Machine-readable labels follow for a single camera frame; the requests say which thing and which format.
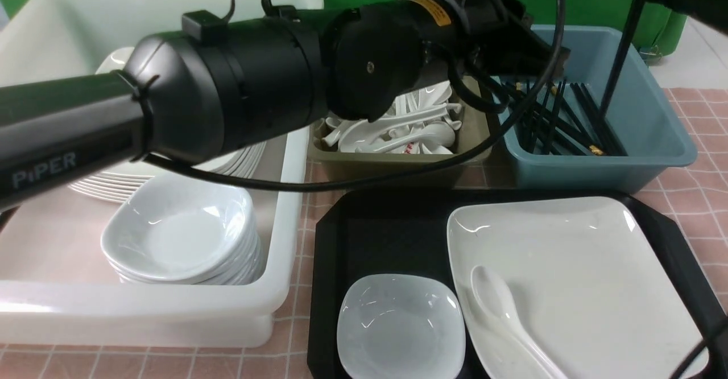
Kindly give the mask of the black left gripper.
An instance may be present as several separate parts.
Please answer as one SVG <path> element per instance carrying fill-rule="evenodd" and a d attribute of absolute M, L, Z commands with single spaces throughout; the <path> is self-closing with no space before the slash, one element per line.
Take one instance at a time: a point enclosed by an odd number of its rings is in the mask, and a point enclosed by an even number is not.
<path fill-rule="evenodd" d="M 537 76 L 551 59 L 552 46 L 531 29 L 519 0 L 402 0 L 421 8 L 422 39 L 437 54 L 468 61 L 489 75 Z"/>

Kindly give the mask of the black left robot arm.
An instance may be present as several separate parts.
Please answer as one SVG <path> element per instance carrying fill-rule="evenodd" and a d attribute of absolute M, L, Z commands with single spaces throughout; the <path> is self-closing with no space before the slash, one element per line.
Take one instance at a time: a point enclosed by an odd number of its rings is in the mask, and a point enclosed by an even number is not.
<path fill-rule="evenodd" d="M 359 189 L 443 171 L 465 153 L 382 176 L 281 183 L 200 171 L 198 164 L 334 114 L 381 120 L 395 97 L 448 80 L 481 113 L 510 102 L 494 75 L 526 61 L 533 88 L 510 129 L 562 67 L 566 0 L 553 42 L 523 23 L 518 0 L 390 0 L 297 9 L 262 0 L 263 17 L 232 23 L 182 15 L 180 31 L 141 39 L 121 70 L 2 88 L 2 210 L 107 167 L 141 160 L 193 179 L 247 189 Z"/>

